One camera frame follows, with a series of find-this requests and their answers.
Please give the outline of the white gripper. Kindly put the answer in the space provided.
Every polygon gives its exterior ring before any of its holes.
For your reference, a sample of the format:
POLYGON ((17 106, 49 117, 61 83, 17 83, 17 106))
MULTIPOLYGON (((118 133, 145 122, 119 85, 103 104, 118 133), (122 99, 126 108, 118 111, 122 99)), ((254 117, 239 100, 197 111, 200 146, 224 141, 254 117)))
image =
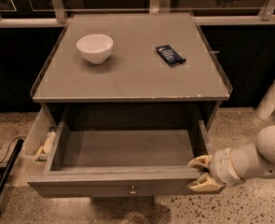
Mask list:
POLYGON ((211 155, 201 155, 188 163, 189 168, 209 170, 210 173, 204 173, 197 180, 190 182, 187 187, 196 192, 217 191, 227 187, 234 187, 243 183, 243 180, 235 171, 231 148, 225 148, 214 152, 211 155))

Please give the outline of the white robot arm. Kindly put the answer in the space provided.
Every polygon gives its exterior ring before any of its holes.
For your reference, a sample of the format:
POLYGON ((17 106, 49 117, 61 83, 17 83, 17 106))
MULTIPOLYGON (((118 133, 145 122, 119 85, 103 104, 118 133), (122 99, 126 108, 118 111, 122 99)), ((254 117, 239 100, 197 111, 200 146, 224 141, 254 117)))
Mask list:
POLYGON ((195 192, 235 187, 253 178, 275 179, 275 78, 256 108, 221 108, 211 131, 219 146, 191 160, 199 172, 186 187, 195 192))

